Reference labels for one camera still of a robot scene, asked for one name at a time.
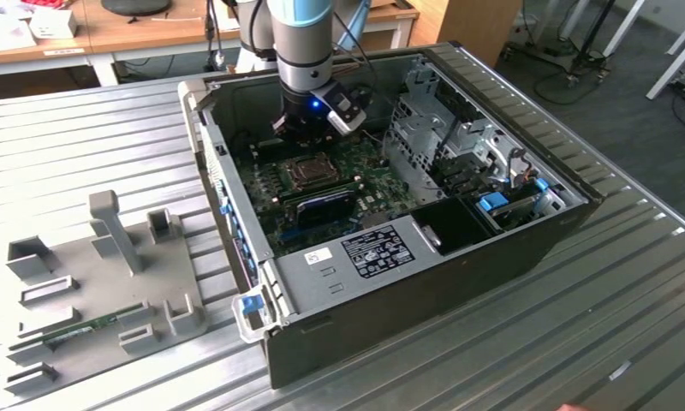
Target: wire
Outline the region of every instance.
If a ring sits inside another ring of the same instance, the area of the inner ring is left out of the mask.
[[[259,53],[259,50],[256,49],[256,43],[253,42],[253,25],[256,24],[256,16],[259,14],[259,9],[261,8],[263,3],[264,3],[264,0],[259,0],[257,3],[253,5],[253,11],[251,12],[249,46],[251,46],[251,51],[253,51],[253,54]]]
[[[129,63],[129,62],[124,62],[124,64],[131,65],[131,66],[133,66],[133,67],[141,67],[141,66],[148,65],[148,63],[149,63],[149,59],[151,59],[151,58],[152,58],[152,57],[145,58],[145,61],[144,61],[144,62],[141,62],[141,63]]]
[[[525,25],[525,32],[528,32],[529,43],[532,45],[536,45],[536,41],[533,40],[533,35],[529,32],[528,17],[525,17],[525,0],[523,0],[523,3],[521,3],[521,12],[523,12],[523,24]]]
[[[571,100],[567,100],[567,101],[559,101],[559,100],[553,100],[552,98],[547,97],[544,95],[544,93],[540,91],[539,87],[540,85],[547,82],[548,80],[551,80],[553,77],[556,77],[559,74],[564,74],[565,73],[565,69],[561,68],[556,73],[553,74],[549,74],[548,76],[545,76],[543,79],[537,80],[535,83],[533,83],[533,92],[536,93],[536,95],[539,97],[541,97],[548,103],[551,104],[557,104],[557,105],[572,105],[575,103],[577,103],[579,101],[581,101],[581,99],[588,96],[592,92],[596,91],[596,89],[599,88],[599,85],[593,86],[592,89],[587,90],[583,94],[580,94],[579,96],[576,96],[573,99]]]
[[[168,63],[168,68],[164,70],[164,73],[160,76],[161,79],[164,79],[168,76],[168,74],[171,73],[171,69],[172,69],[172,64],[173,63],[175,63],[175,55],[172,55],[171,62]]]
[[[339,14],[336,12],[332,13],[332,15],[335,15],[335,19],[339,21],[339,24],[343,26],[343,28],[345,29],[345,33],[347,35],[351,37],[351,39],[353,40],[353,43],[355,43],[355,46],[357,47],[357,50],[361,51],[361,55],[363,55],[363,60],[365,60],[365,64],[368,64],[368,68],[371,69],[371,73],[373,74],[373,85],[371,86],[371,88],[376,88],[376,85],[379,84],[379,73],[376,73],[376,68],[373,67],[373,65],[371,64],[371,59],[368,58],[368,54],[365,54],[365,50],[363,49],[363,46],[360,44],[360,42],[357,41],[357,39],[355,38],[355,35],[353,33],[351,32],[351,29],[347,28],[347,24],[345,22],[343,21],[343,19],[340,18]]]
[[[219,15],[216,14],[216,2],[213,0],[208,0],[208,3],[211,3],[211,11],[213,12],[213,26],[216,27],[216,41],[219,42],[219,53],[221,51],[220,47],[220,28],[219,28]]]
[[[677,102],[677,99],[681,98],[683,99],[683,102],[685,103],[685,97],[683,97],[677,92],[675,93],[675,97],[673,97],[673,104],[672,104],[672,108],[673,108],[673,116],[675,118],[677,119],[679,122],[681,122],[683,126],[685,127],[685,120],[683,120],[683,118],[680,117],[680,115],[677,114],[677,108],[676,108],[676,102]]]
[[[151,80],[164,79],[167,77],[167,75],[171,73],[171,68],[172,68],[172,64],[173,63],[175,63],[175,55],[171,56],[171,62],[168,63],[168,68],[164,70],[163,75],[159,76],[159,77],[153,77],[152,75],[147,75],[145,73],[143,73],[141,71],[139,71],[137,69],[135,69],[132,67],[127,67],[127,69],[129,71],[132,71],[135,74],[139,74],[139,75],[141,75],[143,77],[147,77]]]

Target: black computer case side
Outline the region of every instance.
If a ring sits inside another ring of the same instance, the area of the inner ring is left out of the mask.
[[[573,207],[269,335],[264,347],[272,387],[285,386],[375,348],[389,337],[527,274],[597,207],[597,202]]]

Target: white box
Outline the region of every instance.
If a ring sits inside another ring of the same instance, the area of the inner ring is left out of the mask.
[[[76,19],[71,10],[37,10],[31,19],[31,31],[37,39],[72,39]]]

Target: label sticker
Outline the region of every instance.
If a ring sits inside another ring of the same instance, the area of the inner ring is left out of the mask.
[[[329,248],[320,248],[311,253],[305,254],[307,265],[312,265],[319,263],[320,261],[325,261],[332,258],[332,253]]]
[[[63,49],[63,50],[48,50],[44,51],[47,56],[63,56],[64,54],[83,54],[85,53],[84,49]]]
[[[392,225],[343,241],[343,248],[363,278],[375,277],[416,259]]]

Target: barcode label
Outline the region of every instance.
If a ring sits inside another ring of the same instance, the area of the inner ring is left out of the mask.
[[[84,54],[84,49],[63,49],[63,50],[48,50],[44,51],[47,56],[63,56],[65,54]]]

